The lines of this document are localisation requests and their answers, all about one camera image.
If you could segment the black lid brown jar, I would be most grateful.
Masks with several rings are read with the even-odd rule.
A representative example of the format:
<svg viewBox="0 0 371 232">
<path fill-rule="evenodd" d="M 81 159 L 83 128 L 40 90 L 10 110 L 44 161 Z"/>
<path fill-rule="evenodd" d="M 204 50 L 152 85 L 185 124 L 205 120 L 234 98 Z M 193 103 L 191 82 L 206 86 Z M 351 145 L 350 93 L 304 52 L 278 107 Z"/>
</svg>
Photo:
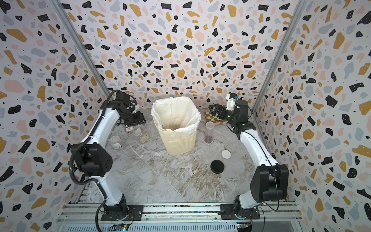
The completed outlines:
<svg viewBox="0 0 371 232">
<path fill-rule="evenodd" d="M 146 143 L 149 140 L 148 131 L 143 125 L 134 126 L 132 133 L 142 144 Z"/>
</svg>

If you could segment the white round jar lid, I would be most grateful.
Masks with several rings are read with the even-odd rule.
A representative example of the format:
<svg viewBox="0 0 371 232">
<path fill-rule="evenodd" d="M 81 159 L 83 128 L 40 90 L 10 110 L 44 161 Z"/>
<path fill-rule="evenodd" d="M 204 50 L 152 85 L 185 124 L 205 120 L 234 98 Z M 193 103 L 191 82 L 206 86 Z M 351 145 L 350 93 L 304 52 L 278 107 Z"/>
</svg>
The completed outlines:
<svg viewBox="0 0 371 232">
<path fill-rule="evenodd" d="M 228 151 L 228 150 L 223 150 L 222 152 L 221 152 L 221 156 L 222 156 L 222 158 L 224 158 L 224 159 L 230 159 L 231 158 L 231 152 L 230 151 Z"/>
</svg>

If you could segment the black round jar lid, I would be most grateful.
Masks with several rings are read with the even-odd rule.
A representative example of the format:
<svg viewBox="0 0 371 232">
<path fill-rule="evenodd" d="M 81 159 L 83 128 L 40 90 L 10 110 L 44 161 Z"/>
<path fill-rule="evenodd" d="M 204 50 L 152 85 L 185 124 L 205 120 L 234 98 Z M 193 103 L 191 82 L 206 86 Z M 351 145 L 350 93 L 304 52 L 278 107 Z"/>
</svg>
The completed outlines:
<svg viewBox="0 0 371 232">
<path fill-rule="evenodd" d="M 215 174 L 221 174 L 225 169 L 225 165 L 222 161 L 216 159 L 211 162 L 210 169 Z"/>
</svg>

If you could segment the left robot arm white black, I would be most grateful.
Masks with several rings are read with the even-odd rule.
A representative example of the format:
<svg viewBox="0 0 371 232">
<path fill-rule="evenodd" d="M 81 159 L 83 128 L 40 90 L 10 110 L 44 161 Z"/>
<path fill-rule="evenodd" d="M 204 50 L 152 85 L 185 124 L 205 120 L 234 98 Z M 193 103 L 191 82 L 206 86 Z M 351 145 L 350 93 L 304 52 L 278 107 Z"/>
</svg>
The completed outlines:
<svg viewBox="0 0 371 232">
<path fill-rule="evenodd" d="M 129 207 L 110 173 L 113 158 L 105 146 L 116 125 L 134 127 L 146 123 L 143 113 L 137 109 L 133 96 L 113 90 L 100 108 L 91 131 L 81 143 L 71 146 L 69 175 L 72 182 L 76 185 L 95 183 L 103 196 L 105 214 L 118 215 L 120 218 L 129 213 Z"/>
</svg>

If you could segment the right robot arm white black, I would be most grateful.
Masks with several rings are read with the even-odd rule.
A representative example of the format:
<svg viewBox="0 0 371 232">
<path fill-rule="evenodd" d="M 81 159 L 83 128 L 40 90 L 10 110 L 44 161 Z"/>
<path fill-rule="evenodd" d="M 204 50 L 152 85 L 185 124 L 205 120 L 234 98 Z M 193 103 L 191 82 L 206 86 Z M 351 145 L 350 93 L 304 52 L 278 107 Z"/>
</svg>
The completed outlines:
<svg viewBox="0 0 371 232">
<path fill-rule="evenodd" d="M 212 116 L 227 122 L 229 130 L 245 146 L 255 166 L 250 190 L 236 197 L 235 210 L 251 209 L 266 201 L 286 199 L 289 170 L 279 164 L 264 146 L 257 128 L 250 121 L 252 111 L 248 102 L 230 98 L 227 106 L 212 104 L 209 110 Z"/>
</svg>

